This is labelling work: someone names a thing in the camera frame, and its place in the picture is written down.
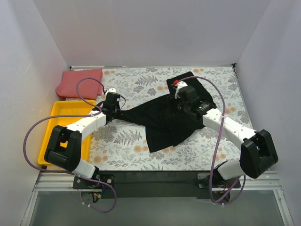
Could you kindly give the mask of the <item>black t shirt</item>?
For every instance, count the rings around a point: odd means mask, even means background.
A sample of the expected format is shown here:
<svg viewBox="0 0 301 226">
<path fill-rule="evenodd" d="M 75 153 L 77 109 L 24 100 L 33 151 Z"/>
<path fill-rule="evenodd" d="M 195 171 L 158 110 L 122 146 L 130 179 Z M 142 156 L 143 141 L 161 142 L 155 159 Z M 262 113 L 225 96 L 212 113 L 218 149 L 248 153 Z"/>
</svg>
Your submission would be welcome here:
<svg viewBox="0 0 301 226">
<path fill-rule="evenodd" d="M 166 81 L 169 94 L 145 102 L 130 110 L 121 111 L 118 120 L 131 122 L 145 127 L 146 141 L 151 153 L 160 151 L 170 146 L 177 146 L 190 137 L 194 131 L 204 128 L 202 118 L 190 118 L 177 109 L 174 98 L 175 80 L 188 78 L 184 82 L 192 86 L 200 99 L 208 102 L 209 106 L 216 108 L 212 96 L 205 87 L 193 77 L 192 72 L 178 75 Z"/>
</svg>

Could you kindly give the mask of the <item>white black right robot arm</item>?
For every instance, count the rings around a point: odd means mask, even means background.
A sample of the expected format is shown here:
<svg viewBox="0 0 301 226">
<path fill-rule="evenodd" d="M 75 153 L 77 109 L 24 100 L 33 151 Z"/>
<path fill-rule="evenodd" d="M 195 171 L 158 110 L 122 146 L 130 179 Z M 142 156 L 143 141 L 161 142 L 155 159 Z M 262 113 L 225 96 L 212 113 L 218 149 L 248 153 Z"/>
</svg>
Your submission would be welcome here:
<svg viewBox="0 0 301 226">
<path fill-rule="evenodd" d="M 175 86 L 178 110 L 205 127 L 221 132 L 239 150 L 240 158 L 219 164 L 213 170 L 213 183 L 226 186 L 230 179 L 249 176 L 256 179 L 278 162 L 271 134 L 245 127 L 222 113 L 212 103 L 202 101 L 196 90 L 181 81 Z"/>
</svg>

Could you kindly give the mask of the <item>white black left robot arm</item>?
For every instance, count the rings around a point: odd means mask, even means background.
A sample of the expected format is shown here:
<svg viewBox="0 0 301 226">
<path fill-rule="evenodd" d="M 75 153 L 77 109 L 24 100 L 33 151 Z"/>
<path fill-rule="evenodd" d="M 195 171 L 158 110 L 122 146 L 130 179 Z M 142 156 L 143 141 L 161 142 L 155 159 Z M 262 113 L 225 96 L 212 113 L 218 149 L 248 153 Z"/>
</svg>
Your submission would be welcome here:
<svg viewBox="0 0 301 226">
<path fill-rule="evenodd" d="M 81 144 L 86 137 L 114 120 L 120 113 L 121 95 L 114 91 L 115 89 L 110 89 L 105 101 L 96 105 L 87 117 L 65 127 L 55 126 L 44 155 L 46 162 L 84 177 L 84 183 L 89 188 L 96 188 L 100 177 L 96 174 L 98 168 L 81 158 Z"/>
</svg>

